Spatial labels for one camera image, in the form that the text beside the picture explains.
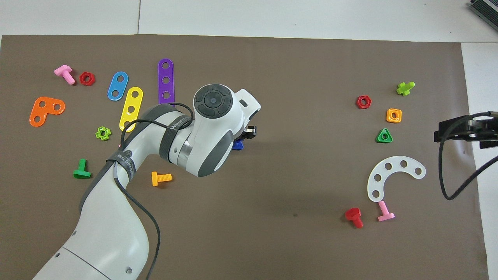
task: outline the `plastic plate with holes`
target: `plastic plate with holes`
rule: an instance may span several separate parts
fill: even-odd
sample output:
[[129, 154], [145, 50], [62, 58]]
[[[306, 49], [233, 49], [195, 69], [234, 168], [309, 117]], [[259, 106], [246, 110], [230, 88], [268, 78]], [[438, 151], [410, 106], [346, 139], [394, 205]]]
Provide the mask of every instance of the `plastic plate with holes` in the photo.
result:
[[[137, 119], [140, 105], [142, 104], [143, 91], [139, 87], [132, 87], [126, 94], [123, 112], [121, 113], [120, 129], [123, 131], [128, 122]], [[132, 132], [136, 124], [131, 125], [126, 132]]]
[[114, 74], [113, 79], [111, 80], [111, 84], [109, 85], [109, 89], [107, 90], [107, 97], [112, 101], [120, 100], [125, 94], [127, 84], [128, 74], [123, 71], [117, 72], [116, 74]]
[[175, 77], [171, 59], [161, 59], [157, 64], [159, 104], [175, 102]]
[[[402, 155], [388, 157], [379, 162], [370, 173], [367, 192], [371, 201], [379, 202], [384, 199], [384, 183], [396, 172], [408, 173], [415, 179], [425, 177], [425, 167], [411, 157]], [[378, 197], [374, 196], [374, 192], [378, 192]]]
[[60, 99], [50, 97], [38, 97], [29, 115], [29, 123], [34, 127], [40, 127], [45, 123], [47, 114], [60, 115], [66, 109], [66, 104]]

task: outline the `yellow bolt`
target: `yellow bolt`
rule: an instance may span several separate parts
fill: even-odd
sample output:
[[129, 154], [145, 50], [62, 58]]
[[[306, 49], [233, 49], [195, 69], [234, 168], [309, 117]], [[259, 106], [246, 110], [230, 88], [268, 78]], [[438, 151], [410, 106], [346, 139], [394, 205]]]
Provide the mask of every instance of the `yellow bolt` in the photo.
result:
[[158, 182], [168, 182], [173, 179], [171, 174], [157, 175], [156, 171], [151, 172], [151, 175], [152, 175], [152, 185], [154, 187], [157, 187]]

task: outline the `purple plastic strip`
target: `purple plastic strip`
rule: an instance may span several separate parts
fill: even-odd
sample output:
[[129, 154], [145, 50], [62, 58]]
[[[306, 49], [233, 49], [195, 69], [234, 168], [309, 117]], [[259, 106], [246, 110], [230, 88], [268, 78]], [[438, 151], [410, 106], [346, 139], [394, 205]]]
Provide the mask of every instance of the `purple plastic strip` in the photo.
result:
[[173, 74], [173, 61], [167, 58], [161, 59], [157, 65], [159, 104], [175, 102], [175, 78]]

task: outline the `red bolt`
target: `red bolt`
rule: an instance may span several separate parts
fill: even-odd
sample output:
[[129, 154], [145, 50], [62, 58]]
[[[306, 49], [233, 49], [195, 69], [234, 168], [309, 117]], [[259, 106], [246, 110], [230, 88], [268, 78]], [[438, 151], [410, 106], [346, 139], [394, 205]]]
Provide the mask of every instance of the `red bolt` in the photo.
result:
[[361, 216], [362, 213], [359, 208], [351, 208], [346, 212], [346, 219], [353, 221], [353, 224], [359, 229], [363, 227], [363, 222], [360, 219]]
[[372, 99], [368, 95], [361, 95], [356, 99], [356, 106], [360, 109], [366, 109], [370, 107], [370, 104], [372, 104]]

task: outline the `black strap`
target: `black strap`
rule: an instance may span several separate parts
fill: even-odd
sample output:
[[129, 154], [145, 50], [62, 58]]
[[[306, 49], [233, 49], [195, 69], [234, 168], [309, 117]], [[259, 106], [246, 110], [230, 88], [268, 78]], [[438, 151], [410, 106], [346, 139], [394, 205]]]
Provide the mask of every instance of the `black strap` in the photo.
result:
[[126, 170], [128, 174], [128, 181], [131, 181], [131, 179], [135, 176], [136, 168], [135, 163], [131, 159], [131, 151], [117, 150], [106, 161], [115, 161], [119, 163]]
[[159, 146], [159, 155], [161, 156], [161, 158], [169, 161], [169, 163], [172, 163], [169, 160], [169, 150], [171, 149], [171, 145], [173, 145], [173, 140], [175, 140], [175, 137], [178, 134], [178, 130], [189, 120], [190, 117], [186, 115], [177, 117], [168, 125], [168, 128], [162, 136], [161, 145]]

